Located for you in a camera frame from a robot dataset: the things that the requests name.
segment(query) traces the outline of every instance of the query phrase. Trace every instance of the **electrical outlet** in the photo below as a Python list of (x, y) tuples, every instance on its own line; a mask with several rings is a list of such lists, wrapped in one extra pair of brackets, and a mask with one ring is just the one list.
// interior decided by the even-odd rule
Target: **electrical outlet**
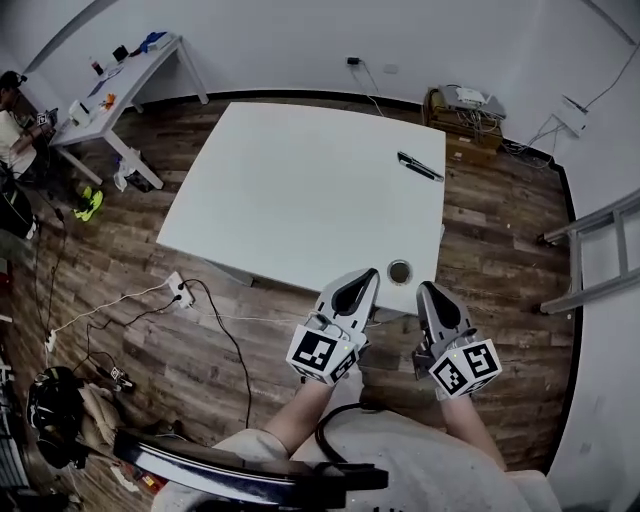
[(193, 304), (193, 295), (191, 295), (189, 287), (186, 284), (183, 284), (184, 279), (182, 279), (182, 276), (178, 274), (178, 272), (174, 272), (173, 274), (171, 274), (169, 276), (169, 279), (167, 279), (167, 283), (169, 284), (169, 287), (173, 292), (173, 296), (180, 296), (180, 307), (182, 309), (188, 308), (189, 306), (191, 306), (191, 304)]
[(49, 334), (49, 338), (47, 339), (47, 341), (44, 342), (44, 346), (47, 347), (47, 350), (49, 352), (53, 352), (53, 347), (56, 344), (56, 339), (57, 339), (57, 335), (55, 332), (51, 331), (51, 333)]
[(587, 111), (566, 96), (562, 96), (562, 101), (553, 115), (576, 137), (582, 135), (588, 124)]
[(387, 75), (395, 75), (398, 73), (398, 66), (396, 64), (385, 64), (382, 68), (382, 72)]

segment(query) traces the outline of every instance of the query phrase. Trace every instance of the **seated person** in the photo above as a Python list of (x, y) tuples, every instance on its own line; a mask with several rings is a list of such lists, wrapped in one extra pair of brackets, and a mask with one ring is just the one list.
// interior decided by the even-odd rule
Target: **seated person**
[[(31, 185), (35, 189), (44, 189), (67, 203), (74, 209), (76, 217), (89, 220), (91, 214), (102, 203), (102, 192), (92, 192), (90, 188), (80, 196), (63, 174), (54, 167), (57, 162), (55, 153), (51, 152), (45, 137), (53, 131), (46, 123), (22, 129), (13, 113), (19, 98), (19, 75), (7, 71), (0, 77), (0, 161), (19, 184)], [(34, 143), (43, 140), (46, 155), (40, 155)]]

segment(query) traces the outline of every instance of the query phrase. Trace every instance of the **black cable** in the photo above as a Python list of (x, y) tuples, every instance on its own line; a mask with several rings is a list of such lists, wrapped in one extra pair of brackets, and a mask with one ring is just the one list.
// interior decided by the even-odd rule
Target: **black cable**
[(51, 285), (49, 287), (49, 305), (47, 308), (47, 325), (45, 326), (44, 321), (42, 319), (42, 313), (40, 311), (40, 300), (38, 298), (38, 259), (39, 259), (39, 252), (40, 252), (40, 239), (42, 237), (42, 227), (40, 227), (38, 230), (38, 241), (36, 242), (36, 264), (35, 264), (35, 270), (34, 270), (34, 289), (35, 289), (36, 308), (38, 309), (38, 317), (40, 318), (40, 325), (44, 329), (44, 336), (46, 338), (49, 335), (49, 324), (51, 322), (51, 301), (53, 297), (53, 285), (56, 279), (56, 273), (58, 272), (58, 267), (60, 266), (60, 261), (62, 260), (62, 255), (64, 254), (64, 249), (67, 244), (68, 233), (67, 233), (67, 225), (64, 222), (64, 216), (62, 215), (62, 212), (60, 211), (60, 209), (56, 208), (49, 201), (47, 201), (47, 199), (40, 193), (39, 190), (37, 192), (38, 192), (38, 195), (42, 198), (42, 200), (45, 203), (47, 203), (49, 207), (53, 210), (53, 213), (55, 214), (56, 218), (62, 224), (62, 230), (64, 233), (62, 237), (62, 245), (60, 246), (60, 250), (58, 251), (56, 264), (53, 267), (51, 267)]
[(51, 321), (51, 299), (53, 297), (53, 284), (55, 283), (55, 280), (56, 280), (56, 273), (58, 272), (58, 267), (60, 266), (62, 255), (64, 254), (64, 248), (67, 245), (67, 226), (64, 223), (64, 220), (62, 221), (62, 229), (64, 233), (62, 235), (62, 245), (60, 246), (60, 250), (58, 251), (58, 258), (56, 260), (56, 264), (51, 268), (51, 286), (49, 287), (49, 305), (47, 307), (47, 330), (46, 330), (47, 333), (49, 332), (49, 323)]
[(38, 241), (36, 242), (36, 264), (33, 269), (33, 293), (34, 300), (36, 303), (36, 310), (38, 311), (38, 318), (40, 319), (40, 326), (44, 331), (44, 337), (47, 338), (48, 331), (47, 327), (44, 325), (44, 320), (42, 319), (42, 312), (40, 311), (40, 299), (38, 298), (38, 259), (40, 256), (40, 239), (42, 238), (42, 228), (38, 229)]
[(249, 379), (249, 370), (247, 370), (247, 365), (244, 363), (244, 359), (242, 358), (240, 345), (238, 345), (238, 342), (234, 339), (233, 336), (231, 336), (229, 331), (227, 331), (226, 327), (222, 323), (222, 318), (220, 317), (218, 308), (216, 308), (216, 305), (213, 303), (213, 299), (211, 298), (211, 292), (209, 291), (209, 287), (206, 285), (206, 283), (200, 281), (200, 279), (185, 279), (184, 281), (182, 281), (182, 283), (180, 283), (180, 285), (178, 286), (178, 289), (181, 290), (182, 285), (185, 285), (189, 282), (198, 283), (200, 284), (200, 286), (202, 286), (202, 288), (204, 288), (204, 291), (207, 293), (207, 297), (209, 298), (209, 303), (211, 304), (211, 307), (213, 308), (213, 312), (216, 315), (216, 320), (218, 321), (218, 325), (220, 326), (220, 329), (222, 329), (222, 331), (229, 337), (233, 345), (236, 347), (236, 353), (238, 354), (238, 359), (240, 359), (240, 364), (242, 365), (242, 369), (244, 370), (244, 378), (247, 384), (247, 393), (249, 395), (249, 403), (247, 404), (247, 416), (244, 420), (245, 428), (249, 428), (249, 417), (251, 416), (251, 402), (253, 400), (253, 397), (251, 395), (251, 382)]
[(91, 361), (91, 356), (95, 355), (95, 354), (103, 354), (109, 357), (109, 359), (111, 359), (111, 363), (113, 364), (113, 366), (117, 366), (115, 360), (113, 359), (113, 356), (111, 354), (109, 354), (109, 352), (103, 352), (103, 351), (95, 351), (95, 352), (91, 352), (91, 339), (89, 337), (89, 331), (91, 329), (96, 329), (97, 331), (104, 331), (109, 324), (116, 324), (119, 325), (121, 327), (129, 327), (131, 324), (133, 324), (134, 322), (140, 320), (143, 316), (145, 315), (150, 315), (152, 313), (160, 313), (161, 311), (164, 311), (165, 309), (169, 308), (169, 306), (171, 306), (174, 302), (177, 302), (179, 299), (178, 296), (174, 297), (173, 299), (171, 299), (171, 302), (169, 302), (169, 304), (167, 304), (166, 306), (162, 306), (156, 309), (151, 309), (149, 311), (144, 311), (142, 313), (140, 313), (138, 316), (136, 316), (133, 320), (130, 320), (129, 322), (127, 322), (126, 324), (121, 324), (120, 322), (117, 322), (116, 320), (114, 320), (113, 318), (109, 318), (104, 325), (98, 327), (96, 325), (92, 325), (91, 323), (87, 322), (87, 355), (85, 356), (85, 358), (80, 361), (76, 367), (73, 369), (73, 371), (71, 373), (75, 373), (76, 370), (78, 368), (80, 368), (80, 366), (82, 366), (82, 364), (89, 360), (89, 362), (91, 362), (94, 366), (98, 366), (95, 362)]
[(337, 407), (329, 414), (327, 414), (324, 418), (322, 418), (318, 425), (316, 426), (316, 430), (314, 432), (314, 437), (318, 447), (322, 450), (322, 453), (331, 461), (337, 463), (345, 463), (347, 460), (340, 455), (337, 451), (333, 449), (333, 447), (327, 441), (327, 437), (325, 436), (324, 429), (327, 427), (328, 423), (335, 418), (338, 414), (343, 413), (345, 411), (349, 411), (351, 409), (362, 409), (363, 411), (369, 412), (381, 412), (381, 411), (390, 411), (388, 407), (373, 405), (373, 404), (365, 404), (362, 402), (347, 404), (341, 407)]
[(602, 98), (605, 94), (607, 94), (611, 89), (614, 88), (614, 86), (618, 83), (618, 81), (620, 80), (620, 78), (622, 78), (622, 75), (624, 74), (625, 70), (629, 67), (629, 64), (631, 64), (631, 61), (633, 60), (633, 58), (635, 57), (636, 53), (638, 53), (638, 50), (640, 50), (640, 43), (638, 43), (636, 45), (636, 49), (633, 50), (633, 52), (631, 53), (631, 55), (629, 56), (629, 58), (627, 59), (627, 62), (625, 63), (624, 66), (622, 66), (622, 69), (620, 70), (620, 73), (618, 73), (618, 76), (616, 77), (616, 79), (613, 81), (613, 83), (607, 87), (604, 91), (602, 91), (600, 94), (598, 94), (595, 98), (593, 98), (589, 103), (587, 103), (587, 106), (584, 107), (585, 110), (587, 110), (591, 105), (593, 105), (596, 101), (598, 101), (600, 98)]

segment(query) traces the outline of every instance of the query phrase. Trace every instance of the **person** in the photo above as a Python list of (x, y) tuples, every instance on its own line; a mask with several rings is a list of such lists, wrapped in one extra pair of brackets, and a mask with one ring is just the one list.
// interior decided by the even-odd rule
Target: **person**
[[(87, 187), (76, 192), (73, 183), (57, 168), (58, 160), (46, 137), (53, 127), (49, 123), (23, 129), (13, 111), (19, 98), (20, 78), (14, 71), (0, 76), (0, 162), (18, 184), (45, 189), (74, 209), (76, 217), (88, 221), (102, 204), (102, 192)], [(38, 153), (34, 144), (43, 147)]]
[[(313, 433), (323, 415), (358, 402), (362, 374), (354, 366), (345, 377), (335, 388), (308, 380), (262, 430), (243, 430), (215, 448), (254, 461), (328, 461)], [(446, 434), (390, 411), (356, 408), (331, 418), (324, 433), (335, 451), (349, 462), (372, 463), (389, 472), (386, 489), (349, 492), (346, 510), (560, 512), (542, 473), (506, 472), (468, 395), (439, 403)], [(169, 482), (152, 510), (216, 510), (214, 499)]]

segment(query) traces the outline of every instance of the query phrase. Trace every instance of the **white cable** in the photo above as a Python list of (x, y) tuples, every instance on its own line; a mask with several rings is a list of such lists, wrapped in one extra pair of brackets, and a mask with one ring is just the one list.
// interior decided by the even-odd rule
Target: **white cable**
[(73, 483), (73, 488), (76, 490), (76, 496), (80, 498), (80, 491), (78, 491), (78, 486), (76, 485), (76, 479), (73, 478), (71, 466), (67, 466), (67, 469), (69, 470), (69, 476), (71, 477), (71, 483)]
[(171, 438), (178, 437), (178, 438), (182, 439), (183, 441), (186, 441), (186, 439), (184, 437), (179, 436), (178, 434), (156, 434), (155, 437), (171, 437)]
[(110, 302), (109, 304), (103, 304), (102, 306), (98, 306), (93, 311), (89, 311), (88, 313), (82, 313), (81, 315), (78, 315), (77, 317), (75, 317), (70, 322), (67, 322), (66, 324), (64, 324), (62, 327), (58, 327), (57, 329), (52, 330), (51, 333), (55, 334), (55, 333), (61, 331), (62, 329), (66, 329), (67, 327), (69, 327), (76, 320), (79, 320), (80, 318), (85, 317), (85, 316), (93, 315), (94, 313), (97, 313), (101, 309), (108, 308), (109, 306), (113, 306), (114, 304), (117, 304), (118, 302), (123, 301), (124, 299), (128, 299), (130, 297), (139, 297), (140, 295), (144, 295), (145, 293), (149, 293), (149, 292), (152, 292), (153, 290), (158, 290), (158, 289), (162, 288), (163, 286), (167, 286), (167, 284), (168, 284), (167, 281), (164, 281), (162, 284), (159, 284), (158, 286), (154, 286), (153, 288), (148, 288), (148, 289), (146, 289), (146, 290), (144, 290), (142, 292), (138, 292), (138, 293), (131, 293), (129, 295), (125, 295), (124, 297), (120, 297), (118, 300), (114, 300), (113, 302)]
[[(560, 128), (564, 127), (564, 124), (561, 123), (559, 124), (556, 129), (552, 130), (554, 135), (553, 135), (553, 148), (551, 149), (551, 156), (549, 157), (549, 160), (547, 160), (543, 165), (532, 165), (532, 164), (528, 164), (527, 162), (523, 162), (522, 160), (520, 160), (520, 164), (522, 165), (526, 165), (527, 167), (531, 167), (532, 169), (544, 169), (545, 167), (547, 167), (550, 163), (551, 160), (553, 160), (553, 153), (556, 150), (556, 141), (558, 140), (558, 130)], [(509, 153), (511, 155), (511, 158), (514, 158), (517, 160), (517, 157), (515, 155), (512, 155), (511, 153)]]
[(371, 96), (369, 96), (367, 94), (367, 90), (365, 89), (364, 85), (362, 85), (362, 82), (360, 82), (360, 80), (358, 80), (358, 77), (356, 76), (356, 74), (353, 72), (353, 69), (349, 69), (349, 71), (351, 71), (351, 76), (353, 76), (353, 79), (358, 83), (358, 85), (360, 86), (360, 89), (362, 89), (362, 92), (364, 93), (364, 95), (369, 98), (371, 101), (373, 101), (373, 104), (376, 106), (376, 108), (378, 109), (378, 113), (384, 117), (384, 114), (382, 113), (382, 110), (380, 110), (380, 107), (378, 106), (378, 103), (376, 102), (376, 100), (374, 100)]
[[(204, 311), (199, 310), (198, 308), (196, 308), (195, 306), (189, 306), (191, 309), (193, 309), (194, 311), (197, 311), (198, 313), (200, 313), (201, 315), (204, 316), (210, 316), (213, 318), (216, 318), (216, 314), (213, 313), (205, 313)], [(248, 321), (253, 321), (253, 322), (272, 322), (274, 324), (297, 324), (300, 323), (298, 322), (298, 320), (276, 320), (273, 318), (258, 318), (258, 317), (254, 317), (254, 316), (248, 316), (248, 317), (240, 317), (240, 316), (231, 316), (231, 315), (218, 315), (220, 318), (229, 318), (231, 320), (248, 320)]]

